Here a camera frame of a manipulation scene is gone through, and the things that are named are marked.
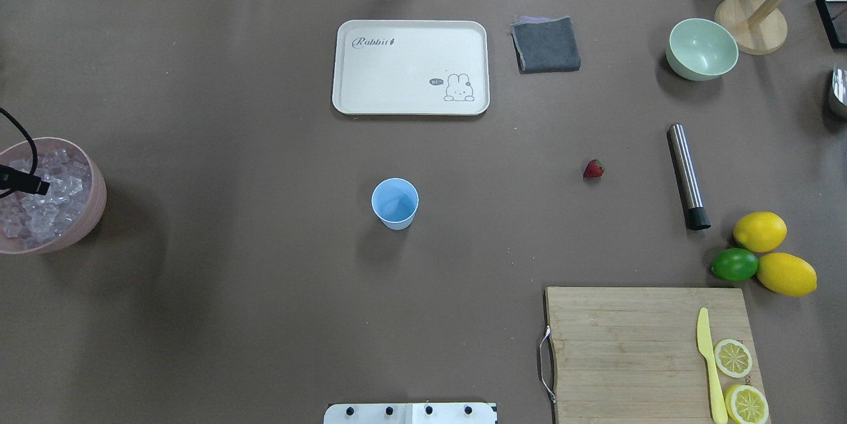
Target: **brown table surface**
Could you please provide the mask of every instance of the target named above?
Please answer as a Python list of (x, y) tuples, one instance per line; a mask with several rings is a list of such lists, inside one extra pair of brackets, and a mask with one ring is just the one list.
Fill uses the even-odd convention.
[[(545, 287), (728, 286), (708, 263), (754, 210), (783, 216), (780, 250), (819, 276), (805, 298), (737, 285), (772, 421), (847, 421), (847, 137), (823, 107), (844, 57), (813, 0), (787, 0), (777, 53), (676, 77), (671, 27), (720, 1), (0, 0), (0, 105), (82, 146), (109, 187), (81, 243), (0, 259), (0, 421), (321, 422), (328, 403), (485, 400), (500, 422), (549, 422)], [(571, 15), (580, 71), (519, 74), (515, 15)], [(335, 34), (354, 18), (480, 22), (487, 113), (336, 112)], [(704, 232), (684, 227), (673, 122)], [(587, 183), (594, 157), (607, 173)], [(420, 190), (404, 232), (370, 210), (393, 176)]]

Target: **yellow knife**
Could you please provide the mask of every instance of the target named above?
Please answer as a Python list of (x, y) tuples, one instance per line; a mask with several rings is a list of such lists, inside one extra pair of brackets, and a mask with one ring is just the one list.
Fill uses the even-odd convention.
[(711, 348), (711, 330), (709, 328), (709, 310), (699, 309), (697, 316), (697, 349), (705, 358), (705, 367), (709, 371), (709, 401), (711, 402), (711, 420), (716, 424), (727, 424), (726, 405), (723, 403), (721, 382), (717, 377), (715, 351)]

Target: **cartoon rabbit drawing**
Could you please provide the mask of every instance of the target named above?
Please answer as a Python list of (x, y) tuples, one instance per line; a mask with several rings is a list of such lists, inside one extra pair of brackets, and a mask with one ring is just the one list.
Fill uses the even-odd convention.
[(444, 101), (474, 101), (474, 87), (466, 74), (451, 74), (447, 78), (447, 94)]

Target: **mint green bowl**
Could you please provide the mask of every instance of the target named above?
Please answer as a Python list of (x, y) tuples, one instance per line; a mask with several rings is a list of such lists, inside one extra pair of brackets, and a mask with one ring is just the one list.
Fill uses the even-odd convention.
[(680, 77), (712, 80), (738, 62), (738, 45), (720, 24), (707, 19), (686, 19), (671, 30), (665, 56)]

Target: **strawberry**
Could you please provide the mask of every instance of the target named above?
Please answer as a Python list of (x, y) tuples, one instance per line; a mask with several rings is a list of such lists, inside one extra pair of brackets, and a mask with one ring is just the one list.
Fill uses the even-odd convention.
[(587, 167), (585, 167), (585, 173), (583, 173), (583, 177), (585, 179), (601, 177), (603, 176), (603, 171), (605, 171), (603, 163), (601, 163), (599, 159), (591, 159), (591, 161), (588, 162)]

